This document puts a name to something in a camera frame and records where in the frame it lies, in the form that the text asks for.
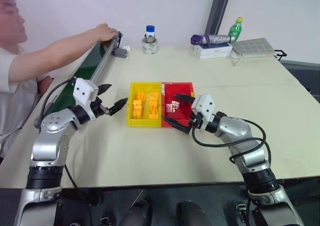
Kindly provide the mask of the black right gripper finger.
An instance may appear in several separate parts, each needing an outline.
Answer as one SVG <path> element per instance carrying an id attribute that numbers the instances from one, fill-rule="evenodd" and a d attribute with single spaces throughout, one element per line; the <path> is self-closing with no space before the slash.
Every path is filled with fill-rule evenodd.
<path id="1" fill-rule="evenodd" d="M 173 97 L 188 104 L 192 104 L 195 100 L 194 97 L 185 94 L 173 94 Z"/>
<path id="2" fill-rule="evenodd" d="M 169 118 L 167 116 L 163 116 L 162 119 L 168 123 L 171 127 L 189 135 L 190 133 L 190 123 L 188 122 L 187 124 L 181 124 L 177 120 Z"/>

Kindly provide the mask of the person's left hand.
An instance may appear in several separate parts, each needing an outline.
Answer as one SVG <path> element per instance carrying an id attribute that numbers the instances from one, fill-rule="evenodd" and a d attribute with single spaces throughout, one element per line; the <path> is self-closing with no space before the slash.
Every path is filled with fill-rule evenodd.
<path id="1" fill-rule="evenodd" d="M 118 33 L 116 29 L 110 28 L 106 23 L 98 25 L 94 31 L 99 41 L 109 41 Z"/>

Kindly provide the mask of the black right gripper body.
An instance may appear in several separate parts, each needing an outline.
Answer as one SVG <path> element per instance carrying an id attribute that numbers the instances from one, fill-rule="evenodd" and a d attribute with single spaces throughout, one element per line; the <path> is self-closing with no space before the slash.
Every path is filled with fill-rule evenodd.
<path id="1" fill-rule="evenodd" d="M 188 125 L 190 129 L 193 129 L 193 128 L 200 129 L 202 126 L 202 114 L 199 112 L 197 113 L 192 112 L 190 115 L 190 120 Z"/>

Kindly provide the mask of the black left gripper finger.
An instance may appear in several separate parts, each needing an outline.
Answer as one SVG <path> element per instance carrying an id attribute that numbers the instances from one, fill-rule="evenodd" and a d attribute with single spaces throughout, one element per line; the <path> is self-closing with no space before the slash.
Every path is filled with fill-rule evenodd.
<path id="1" fill-rule="evenodd" d="M 109 116 L 113 116 L 114 114 L 116 114 L 121 108 L 123 108 L 123 106 L 127 103 L 128 98 L 122 98 L 120 100 L 118 100 L 117 102 L 115 102 L 115 104 L 110 107 L 109 110 Z"/>
<path id="2" fill-rule="evenodd" d="M 102 84 L 98 86 L 98 93 L 97 95 L 101 95 L 104 92 L 106 92 L 110 87 L 112 86 L 112 84 Z"/>

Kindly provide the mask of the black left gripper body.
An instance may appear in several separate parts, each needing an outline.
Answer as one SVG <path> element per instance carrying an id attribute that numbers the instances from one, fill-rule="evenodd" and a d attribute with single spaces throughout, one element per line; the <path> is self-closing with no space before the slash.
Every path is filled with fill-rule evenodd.
<path id="1" fill-rule="evenodd" d="M 102 100 L 99 97 L 90 103 L 90 108 L 95 116 L 95 118 L 99 118 L 102 115 L 109 115 L 110 110 L 102 105 Z"/>

